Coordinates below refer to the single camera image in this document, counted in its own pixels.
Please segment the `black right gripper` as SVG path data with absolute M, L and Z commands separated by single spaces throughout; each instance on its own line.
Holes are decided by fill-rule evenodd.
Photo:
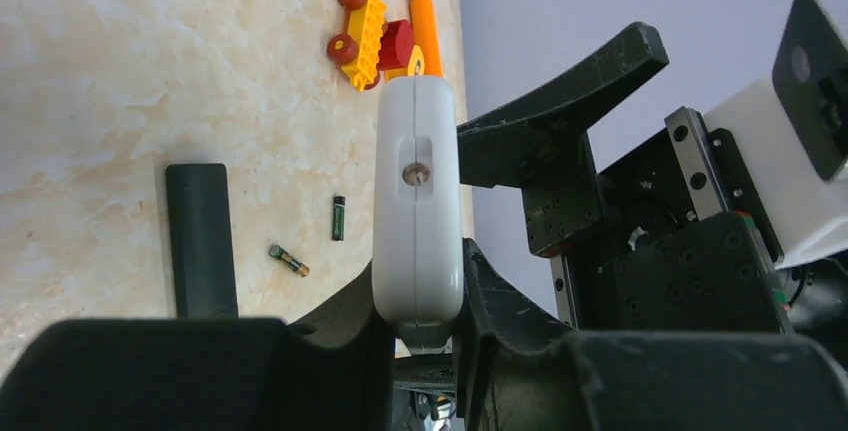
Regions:
M 789 334 L 781 249 L 730 132 L 682 107 L 604 172 L 586 138 L 566 148 L 668 64 L 659 30 L 629 24 L 459 125 L 460 182 L 519 188 L 553 160 L 525 182 L 522 204 L 557 317 L 575 329 Z

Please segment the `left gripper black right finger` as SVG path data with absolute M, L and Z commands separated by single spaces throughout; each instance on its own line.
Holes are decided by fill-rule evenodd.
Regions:
M 578 331 L 463 242 L 454 334 L 470 430 L 843 430 L 847 377 L 815 341 L 762 333 Z

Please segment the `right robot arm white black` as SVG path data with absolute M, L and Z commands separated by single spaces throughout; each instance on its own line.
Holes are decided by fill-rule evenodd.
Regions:
M 782 103 L 708 123 L 682 107 L 605 170 L 589 128 L 669 60 L 636 22 L 536 90 L 461 125 L 464 184 L 521 191 L 530 252 L 590 330 L 799 330 L 847 341 L 844 186 L 821 181 Z

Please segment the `white remote control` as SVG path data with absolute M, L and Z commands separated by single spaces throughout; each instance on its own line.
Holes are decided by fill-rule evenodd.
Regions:
M 442 352 L 463 304 L 462 205 L 451 86 L 389 81 L 379 99 L 374 306 L 413 354 Z

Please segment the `black remote control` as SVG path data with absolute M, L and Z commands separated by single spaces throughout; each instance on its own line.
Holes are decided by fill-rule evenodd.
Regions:
M 227 169 L 222 163 L 171 164 L 165 170 L 176 313 L 236 318 Z

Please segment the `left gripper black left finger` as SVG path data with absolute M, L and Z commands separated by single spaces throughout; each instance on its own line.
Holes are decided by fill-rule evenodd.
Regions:
M 386 430 L 394 334 L 372 274 L 301 319 L 55 323 L 1 388 L 5 430 Z

